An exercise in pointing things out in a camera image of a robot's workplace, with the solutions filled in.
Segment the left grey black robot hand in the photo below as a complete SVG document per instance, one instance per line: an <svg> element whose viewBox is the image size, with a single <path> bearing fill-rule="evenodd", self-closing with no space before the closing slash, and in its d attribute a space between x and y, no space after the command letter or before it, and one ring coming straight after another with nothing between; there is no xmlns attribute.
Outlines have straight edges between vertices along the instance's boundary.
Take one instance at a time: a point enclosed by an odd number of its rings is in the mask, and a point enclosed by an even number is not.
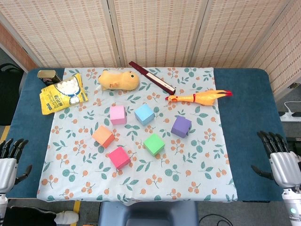
<svg viewBox="0 0 301 226"><path fill-rule="evenodd" d="M27 166L25 173L16 176L19 160L21 158L24 147L29 140L18 139L13 143L14 139L0 142L0 193L8 193L14 185L25 180L31 170L32 165Z"/></svg>

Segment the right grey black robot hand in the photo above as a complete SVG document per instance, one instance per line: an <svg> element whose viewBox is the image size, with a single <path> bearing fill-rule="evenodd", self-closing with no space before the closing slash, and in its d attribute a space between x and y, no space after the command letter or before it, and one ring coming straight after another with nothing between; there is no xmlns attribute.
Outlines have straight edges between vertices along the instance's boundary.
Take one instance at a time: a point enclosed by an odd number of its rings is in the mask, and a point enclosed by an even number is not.
<svg viewBox="0 0 301 226"><path fill-rule="evenodd" d="M251 165L252 170L259 176L274 180L283 189L301 186L301 158L289 151L286 140L280 134L272 132L257 132L269 159L271 172L265 172Z"/></svg>

